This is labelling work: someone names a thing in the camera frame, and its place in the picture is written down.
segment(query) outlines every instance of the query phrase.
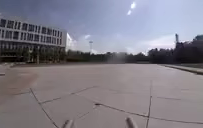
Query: sky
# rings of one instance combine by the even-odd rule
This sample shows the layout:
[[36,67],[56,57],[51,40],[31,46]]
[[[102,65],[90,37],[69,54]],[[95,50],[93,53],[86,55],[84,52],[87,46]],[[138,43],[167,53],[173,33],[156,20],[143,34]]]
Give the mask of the sky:
[[0,0],[0,14],[65,29],[72,49],[147,53],[203,34],[203,0]]

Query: lamp post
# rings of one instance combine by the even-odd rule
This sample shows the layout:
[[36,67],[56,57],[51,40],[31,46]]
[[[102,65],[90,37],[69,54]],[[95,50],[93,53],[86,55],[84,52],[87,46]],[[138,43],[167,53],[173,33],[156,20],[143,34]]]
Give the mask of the lamp post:
[[90,54],[92,54],[92,44],[93,44],[93,41],[89,41],[89,46],[90,46]]

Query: paved plaza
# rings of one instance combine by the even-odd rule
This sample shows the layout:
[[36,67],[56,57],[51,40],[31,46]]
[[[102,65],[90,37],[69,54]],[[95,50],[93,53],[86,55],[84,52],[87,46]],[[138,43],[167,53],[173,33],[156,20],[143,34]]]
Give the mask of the paved plaza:
[[0,128],[61,128],[66,120],[75,128],[125,128],[127,117],[138,128],[203,128],[202,75],[154,64],[25,67],[7,73],[0,76],[6,87],[0,87]]

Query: curb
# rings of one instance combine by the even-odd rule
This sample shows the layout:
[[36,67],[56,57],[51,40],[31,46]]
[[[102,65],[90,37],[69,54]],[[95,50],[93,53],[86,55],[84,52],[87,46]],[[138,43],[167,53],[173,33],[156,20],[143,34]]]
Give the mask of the curb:
[[195,71],[195,70],[184,69],[184,68],[174,67],[174,66],[167,66],[167,65],[163,65],[163,66],[168,67],[168,68],[174,68],[174,69],[179,69],[179,70],[182,70],[182,71],[195,73],[195,74],[198,74],[198,75],[203,75],[203,72],[201,72],[201,71]]

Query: distant building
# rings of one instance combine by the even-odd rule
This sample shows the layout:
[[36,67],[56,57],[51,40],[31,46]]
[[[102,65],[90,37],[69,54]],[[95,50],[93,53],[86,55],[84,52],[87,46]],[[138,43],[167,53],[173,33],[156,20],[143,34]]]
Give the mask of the distant building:
[[69,38],[65,30],[0,15],[0,62],[63,61]]

